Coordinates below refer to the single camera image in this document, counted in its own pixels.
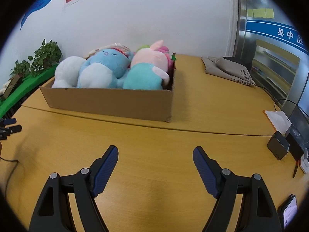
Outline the pink pig plush teal shorts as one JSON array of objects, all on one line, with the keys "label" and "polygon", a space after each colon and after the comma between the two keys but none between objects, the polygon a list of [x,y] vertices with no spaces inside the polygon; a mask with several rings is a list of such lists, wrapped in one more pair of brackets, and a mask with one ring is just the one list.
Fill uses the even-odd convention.
[{"label": "pink pig plush teal shorts", "polygon": [[158,51],[163,40],[158,40],[150,47],[139,49],[134,55],[130,70],[125,78],[123,89],[127,90],[162,90],[170,82],[168,59]]}]

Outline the black pen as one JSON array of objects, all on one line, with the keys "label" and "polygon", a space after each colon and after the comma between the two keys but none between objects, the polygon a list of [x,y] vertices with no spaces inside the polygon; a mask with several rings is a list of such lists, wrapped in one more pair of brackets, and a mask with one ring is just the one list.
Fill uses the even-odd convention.
[{"label": "black pen", "polygon": [[293,178],[296,176],[298,167],[299,167],[299,161],[297,161],[296,164],[295,164],[295,168],[294,168],[294,171],[293,171]]}]

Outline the brown cardboard box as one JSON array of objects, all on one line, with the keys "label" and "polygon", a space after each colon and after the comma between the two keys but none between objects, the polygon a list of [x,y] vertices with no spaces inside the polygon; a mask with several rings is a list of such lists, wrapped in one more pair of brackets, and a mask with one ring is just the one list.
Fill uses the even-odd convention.
[{"label": "brown cardboard box", "polygon": [[52,88],[54,81],[40,89],[52,108],[169,122],[172,116],[172,82],[171,75],[168,86],[162,90]]}]

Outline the smartphone with lit screen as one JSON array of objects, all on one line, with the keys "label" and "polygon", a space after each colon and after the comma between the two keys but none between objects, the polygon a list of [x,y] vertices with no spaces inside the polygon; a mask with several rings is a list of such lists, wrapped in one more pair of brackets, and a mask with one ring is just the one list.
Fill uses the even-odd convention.
[{"label": "smartphone with lit screen", "polygon": [[297,200],[294,194],[288,198],[278,207],[278,215],[282,230],[286,229],[288,224],[292,221],[297,213]]}]

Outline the green table cloth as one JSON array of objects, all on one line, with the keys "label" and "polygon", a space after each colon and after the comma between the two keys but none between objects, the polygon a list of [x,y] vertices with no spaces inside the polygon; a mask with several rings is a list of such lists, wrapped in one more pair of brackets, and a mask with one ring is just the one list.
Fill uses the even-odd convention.
[{"label": "green table cloth", "polygon": [[21,84],[17,86],[14,92],[5,100],[1,100],[1,117],[12,117],[21,107],[22,103],[34,93],[39,86],[43,85],[54,76],[57,65],[52,66],[40,75],[32,77],[31,75],[23,78]]}]

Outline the black cube charger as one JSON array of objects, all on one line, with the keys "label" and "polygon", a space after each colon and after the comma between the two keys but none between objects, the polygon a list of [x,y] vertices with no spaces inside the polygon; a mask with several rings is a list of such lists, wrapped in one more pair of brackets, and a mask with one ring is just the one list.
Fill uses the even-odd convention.
[{"label": "black cube charger", "polygon": [[278,160],[281,160],[288,154],[290,144],[279,131],[276,131],[268,141],[267,147]]}]

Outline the black box device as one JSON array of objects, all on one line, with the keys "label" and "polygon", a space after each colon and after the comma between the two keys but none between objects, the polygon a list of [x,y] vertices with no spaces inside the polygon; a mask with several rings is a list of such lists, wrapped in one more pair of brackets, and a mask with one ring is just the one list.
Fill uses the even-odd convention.
[{"label": "black box device", "polygon": [[306,151],[305,142],[301,133],[293,125],[290,125],[285,133],[285,139],[290,145],[289,152],[295,161],[299,161]]}]

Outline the yellow sticky notes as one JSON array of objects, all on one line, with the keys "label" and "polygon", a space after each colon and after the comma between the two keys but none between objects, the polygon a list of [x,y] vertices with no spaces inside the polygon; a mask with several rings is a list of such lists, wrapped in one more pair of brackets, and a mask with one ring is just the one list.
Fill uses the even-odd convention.
[{"label": "yellow sticky notes", "polygon": [[247,16],[252,18],[270,18],[274,19],[274,10],[269,8],[247,9]]}]

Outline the small potted green plant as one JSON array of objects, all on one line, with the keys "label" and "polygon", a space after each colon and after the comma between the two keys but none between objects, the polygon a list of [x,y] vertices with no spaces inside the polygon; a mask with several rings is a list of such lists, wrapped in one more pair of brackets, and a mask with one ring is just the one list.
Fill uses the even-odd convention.
[{"label": "small potted green plant", "polygon": [[29,74],[30,74],[30,63],[26,60],[22,60],[21,62],[16,60],[14,68],[11,69],[10,76],[13,77],[15,75],[20,75],[21,77],[24,78]]}]

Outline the pink strawberry bear plush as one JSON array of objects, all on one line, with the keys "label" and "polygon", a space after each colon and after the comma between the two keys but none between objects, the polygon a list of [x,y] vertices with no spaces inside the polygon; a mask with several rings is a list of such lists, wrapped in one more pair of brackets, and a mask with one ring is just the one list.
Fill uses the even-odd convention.
[{"label": "pink strawberry bear plush", "polygon": [[168,59],[168,74],[171,76],[174,70],[174,62],[175,62],[175,55],[174,53],[170,52],[167,46],[161,46],[158,51],[165,54],[166,58]]}]

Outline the white panda plush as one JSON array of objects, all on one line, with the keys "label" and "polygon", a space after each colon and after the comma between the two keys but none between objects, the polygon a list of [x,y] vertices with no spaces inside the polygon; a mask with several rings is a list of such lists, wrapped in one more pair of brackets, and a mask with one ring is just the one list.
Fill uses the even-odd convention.
[{"label": "white panda plush", "polygon": [[77,56],[67,57],[62,60],[54,74],[54,83],[52,88],[72,88],[77,87],[79,71],[86,59]]}]

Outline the grey canvas tote bag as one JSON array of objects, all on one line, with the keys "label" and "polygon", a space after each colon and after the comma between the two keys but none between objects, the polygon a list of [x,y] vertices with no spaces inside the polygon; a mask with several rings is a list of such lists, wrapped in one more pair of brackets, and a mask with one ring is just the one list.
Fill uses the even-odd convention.
[{"label": "grey canvas tote bag", "polygon": [[231,57],[201,57],[205,65],[205,73],[216,77],[224,78],[246,86],[254,86],[255,82],[252,79],[248,69],[235,62]]}]

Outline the blue cat plush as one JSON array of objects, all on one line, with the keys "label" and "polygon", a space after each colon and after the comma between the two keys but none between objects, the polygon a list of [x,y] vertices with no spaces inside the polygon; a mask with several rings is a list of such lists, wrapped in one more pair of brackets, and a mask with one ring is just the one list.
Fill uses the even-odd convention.
[{"label": "blue cat plush", "polygon": [[81,66],[78,88],[121,89],[134,53],[113,47],[103,49]]}]

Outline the white power strip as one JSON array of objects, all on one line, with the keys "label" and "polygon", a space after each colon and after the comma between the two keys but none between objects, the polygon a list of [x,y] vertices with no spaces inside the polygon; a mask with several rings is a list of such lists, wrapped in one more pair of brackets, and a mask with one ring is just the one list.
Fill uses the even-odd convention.
[{"label": "white power strip", "polygon": [[308,158],[306,157],[305,154],[303,156],[301,156],[299,166],[300,166],[301,170],[304,172],[304,174],[309,173],[309,161],[308,161]]}]

